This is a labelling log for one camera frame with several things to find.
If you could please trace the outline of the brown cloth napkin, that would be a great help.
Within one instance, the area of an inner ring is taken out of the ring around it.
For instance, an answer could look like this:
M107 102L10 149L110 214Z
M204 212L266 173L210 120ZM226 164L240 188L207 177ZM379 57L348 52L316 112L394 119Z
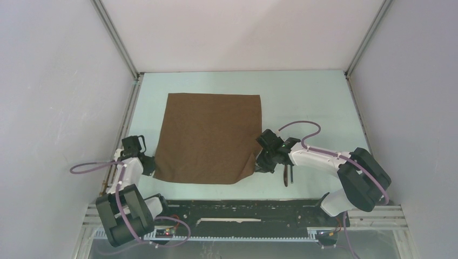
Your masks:
M261 152L259 95L170 93L154 178L231 185L251 176Z

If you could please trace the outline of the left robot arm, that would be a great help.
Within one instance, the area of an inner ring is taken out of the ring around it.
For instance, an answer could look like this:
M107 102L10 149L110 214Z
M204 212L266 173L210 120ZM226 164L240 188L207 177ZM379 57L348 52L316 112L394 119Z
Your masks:
M96 208L107 239L113 247L140 241L166 224L171 211L165 198L156 194L142 197L137 184L144 171L141 159L132 157L117 164L116 183L96 200Z

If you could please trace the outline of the left controller board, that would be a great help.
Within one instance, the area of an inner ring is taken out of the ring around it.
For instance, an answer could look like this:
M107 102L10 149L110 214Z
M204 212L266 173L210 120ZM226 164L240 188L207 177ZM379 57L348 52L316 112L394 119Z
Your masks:
M173 238L175 235L175 229L156 229L155 238Z

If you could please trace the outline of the controller board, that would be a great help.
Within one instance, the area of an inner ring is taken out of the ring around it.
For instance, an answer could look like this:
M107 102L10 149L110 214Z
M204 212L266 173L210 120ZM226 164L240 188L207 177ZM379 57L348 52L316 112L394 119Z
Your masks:
M173 238L175 235L175 229L156 229L155 238Z
M337 235L338 231L321 231L316 234L316 238L329 238L331 236Z

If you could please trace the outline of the right controller board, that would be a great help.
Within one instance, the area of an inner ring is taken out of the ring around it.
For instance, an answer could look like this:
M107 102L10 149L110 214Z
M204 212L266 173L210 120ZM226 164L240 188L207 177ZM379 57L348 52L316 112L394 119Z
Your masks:
M316 234L316 238L329 238L331 236L337 235L338 231L321 231Z

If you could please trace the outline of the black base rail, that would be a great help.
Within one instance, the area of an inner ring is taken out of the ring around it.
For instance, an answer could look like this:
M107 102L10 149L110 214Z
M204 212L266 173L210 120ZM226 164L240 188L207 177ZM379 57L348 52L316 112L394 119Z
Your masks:
M315 199L296 200L168 200L171 216L182 220L178 235L292 236L317 230L349 227L343 214L328 216Z

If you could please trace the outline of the left aluminium frame post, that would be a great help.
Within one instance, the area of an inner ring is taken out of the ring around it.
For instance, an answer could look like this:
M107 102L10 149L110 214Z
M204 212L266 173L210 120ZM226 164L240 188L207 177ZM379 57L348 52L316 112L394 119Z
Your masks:
M108 35L110 36L111 40L113 41L115 48L117 49L118 53L120 54L123 62L128 68L128 71L130 72L131 76L134 78L134 80L137 80L139 78L139 72L137 68L135 67L132 58L130 57L128 50L123 43L120 34L118 33L116 26L111 19L103 1L101 0L90 0L91 4L93 5L96 13L98 14L102 24L104 25L106 31L108 32Z

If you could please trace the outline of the aluminium frame post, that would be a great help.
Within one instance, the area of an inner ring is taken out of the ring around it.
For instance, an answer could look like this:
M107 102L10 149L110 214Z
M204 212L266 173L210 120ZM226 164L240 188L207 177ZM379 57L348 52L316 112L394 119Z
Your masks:
M139 78L139 72L137 68L135 67L132 58L130 57L128 50L123 43L120 34L118 33L116 26L111 19L103 1L101 0L90 0L91 4L93 5L96 13L98 14L102 24L104 25L106 31L108 32L108 35L110 36L111 40L113 41L115 48L117 49L118 53L120 54L123 62L128 68L128 71L130 72L131 76L134 78L134 80L137 80Z
M382 1L374 19L372 20L367 32L365 33L355 55L353 56L347 70L345 71L346 78L350 78L353 74L354 70L356 69L360 59L362 58L366 48L370 44L372 38L374 37L377 29L379 28L380 24L382 23L383 19L385 18L387 12L389 11L390 7L394 3L394 0L384 0Z

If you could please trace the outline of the right aluminium frame post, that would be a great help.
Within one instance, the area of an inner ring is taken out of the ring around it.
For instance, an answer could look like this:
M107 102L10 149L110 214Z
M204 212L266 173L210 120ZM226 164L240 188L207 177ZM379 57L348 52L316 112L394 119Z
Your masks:
M356 69L360 59L362 58L366 48L370 44L372 38L374 37L377 29L379 28L380 24L382 23L383 19L385 18L387 12L389 11L390 7L394 3L394 0L384 0L382 1L374 19L372 20L367 32L365 33L355 55L353 56L347 70L345 71L346 78L350 78L353 74L354 70Z

